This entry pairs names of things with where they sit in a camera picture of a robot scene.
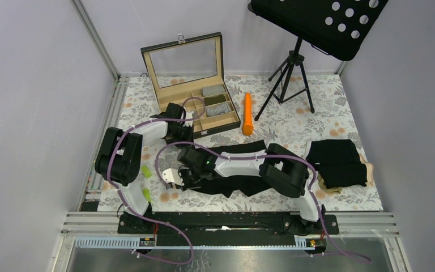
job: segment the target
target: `black music stand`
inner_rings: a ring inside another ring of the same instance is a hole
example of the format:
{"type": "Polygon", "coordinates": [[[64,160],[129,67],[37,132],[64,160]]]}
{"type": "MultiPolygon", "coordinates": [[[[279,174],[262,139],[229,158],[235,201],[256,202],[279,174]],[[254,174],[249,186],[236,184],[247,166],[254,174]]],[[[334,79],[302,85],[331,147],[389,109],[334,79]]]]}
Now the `black music stand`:
{"type": "Polygon", "coordinates": [[[279,104],[306,91],[311,112],[314,112],[308,80],[302,64],[304,57],[299,55],[303,40],[326,55],[342,61],[350,61],[358,52],[364,37],[369,33],[388,0],[251,0],[248,10],[296,35],[295,49],[269,78],[269,81],[284,67],[281,76],[272,88],[255,120],[258,121],[271,97],[279,104]],[[285,99],[284,95],[294,65],[301,67],[305,88],[285,99]],[[284,75],[280,97],[275,95],[284,75]]]}
{"type": "Polygon", "coordinates": [[[284,67],[284,70],[281,72],[281,76],[279,76],[278,81],[276,81],[276,84],[274,84],[274,87],[272,88],[271,92],[269,93],[269,96],[267,97],[266,101],[264,102],[263,106],[259,110],[258,115],[254,118],[255,121],[259,120],[259,117],[261,116],[262,112],[264,111],[264,108],[266,107],[267,103],[269,103],[269,100],[271,100],[271,97],[274,96],[279,102],[279,104],[282,104],[289,99],[301,94],[302,92],[306,92],[308,94],[308,100],[309,100],[309,106],[311,107],[311,112],[314,113],[314,107],[313,107],[313,100],[311,99],[311,93],[309,92],[309,86],[308,86],[308,79],[306,78],[306,72],[304,71],[304,64],[302,63],[304,61],[304,56],[299,55],[299,49],[301,48],[302,44],[302,38],[297,38],[296,46],[294,47],[294,50],[289,51],[289,56],[286,58],[286,60],[279,66],[279,68],[272,74],[271,77],[268,78],[269,81],[272,81],[274,76],[281,71],[281,69],[284,67]],[[302,73],[302,79],[304,81],[304,89],[301,91],[295,93],[294,95],[284,99],[284,96],[286,95],[286,90],[288,89],[289,80],[291,79],[292,70],[294,66],[299,66],[301,68],[302,73]],[[284,80],[284,85],[281,90],[281,95],[278,97],[274,94],[276,89],[279,86],[279,83],[282,82],[284,75],[286,75],[286,79],[284,80]]]}

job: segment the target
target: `orange tube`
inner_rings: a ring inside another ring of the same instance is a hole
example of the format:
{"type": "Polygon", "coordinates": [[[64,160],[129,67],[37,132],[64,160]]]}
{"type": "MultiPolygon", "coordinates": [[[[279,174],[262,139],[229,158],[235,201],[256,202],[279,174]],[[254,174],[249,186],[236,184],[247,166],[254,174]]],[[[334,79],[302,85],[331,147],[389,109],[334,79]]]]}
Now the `orange tube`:
{"type": "Polygon", "coordinates": [[[251,116],[251,94],[246,93],[244,96],[244,125],[242,126],[242,133],[245,136],[250,136],[253,133],[253,119],[251,116]]]}

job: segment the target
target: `box clasp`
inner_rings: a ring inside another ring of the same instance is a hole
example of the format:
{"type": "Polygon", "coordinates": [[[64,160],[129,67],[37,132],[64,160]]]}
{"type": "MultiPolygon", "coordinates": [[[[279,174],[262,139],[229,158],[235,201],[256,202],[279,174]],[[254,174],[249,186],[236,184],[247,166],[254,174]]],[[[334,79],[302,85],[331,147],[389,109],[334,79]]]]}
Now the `box clasp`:
{"type": "Polygon", "coordinates": [[[186,40],[184,39],[184,35],[181,34],[181,33],[179,33],[179,34],[177,35],[177,41],[178,41],[178,43],[180,43],[180,44],[185,43],[186,40]]]}

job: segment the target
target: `gray wall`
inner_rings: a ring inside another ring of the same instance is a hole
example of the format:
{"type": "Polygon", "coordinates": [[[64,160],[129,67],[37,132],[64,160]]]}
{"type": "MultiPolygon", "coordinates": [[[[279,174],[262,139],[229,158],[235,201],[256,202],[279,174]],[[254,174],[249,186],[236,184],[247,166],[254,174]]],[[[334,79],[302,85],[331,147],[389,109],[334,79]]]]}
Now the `gray wall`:
{"type": "Polygon", "coordinates": [[[112,84],[70,1],[0,0],[0,271],[45,271],[112,84]]]}
{"type": "MultiPolygon", "coordinates": [[[[220,31],[226,72],[274,71],[296,37],[247,10],[250,0],[83,0],[121,73],[145,71],[141,47],[220,31]]],[[[307,71],[334,72],[340,61],[304,42],[307,71]]]]}
{"type": "Polygon", "coordinates": [[[390,1],[342,80],[413,271],[435,271],[435,1],[390,1]]]}

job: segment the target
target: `floral tablecloth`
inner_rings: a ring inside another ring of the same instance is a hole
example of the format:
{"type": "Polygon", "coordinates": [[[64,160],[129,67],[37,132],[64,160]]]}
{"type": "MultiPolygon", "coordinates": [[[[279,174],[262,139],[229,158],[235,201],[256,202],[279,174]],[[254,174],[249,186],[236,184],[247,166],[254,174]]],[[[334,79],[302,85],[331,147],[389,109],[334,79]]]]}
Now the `floral tablecloth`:
{"type": "MultiPolygon", "coordinates": [[[[234,129],[199,138],[195,142],[212,147],[264,139],[267,145],[278,143],[295,154],[303,156],[309,141],[351,139],[356,144],[358,152],[365,157],[339,76],[309,75],[308,82],[315,113],[310,112],[305,93],[282,105],[272,99],[259,121],[253,122],[254,133],[250,137],[244,136],[241,129],[234,129]]],[[[225,83],[241,117],[243,115],[242,101],[246,92],[251,93],[253,116],[255,116],[274,85],[273,82],[268,82],[266,76],[250,75],[227,75],[225,83]]],[[[302,77],[293,76],[287,94],[292,95],[303,87],[302,77]]],[[[127,129],[131,125],[147,120],[150,115],[158,111],[149,78],[131,78],[118,126],[127,129]]],[[[143,147],[141,165],[146,165],[153,175],[145,178],[140,173],[135,181],[139,182],[143,189],[149,189],[153,211],[298,211],[293,199],[273,189],[251,197],[235,191],[229,198],[222,194],[207,195],[192,190],[184,192],[166,190],[154,171],[154,158],[163,146],[164,141],[154,141],[151,145],[143,147]]],[[[180,164],[176,160],[178,152],[178,149],[171,147],[161,154],[160,171],[170,167],[179,167],[180,164]]],[[[368,187],[356,185],[344,188],[340,194],[326,193],[318,187],[316,182],[313,191],[319,201],[326,206],[326,210],[382,210],[381,200],[373,182],[368,187]]],[[[106,182],[101,193],[98,211],[116,211],[121,203],[116,190],[106,182]]]]}

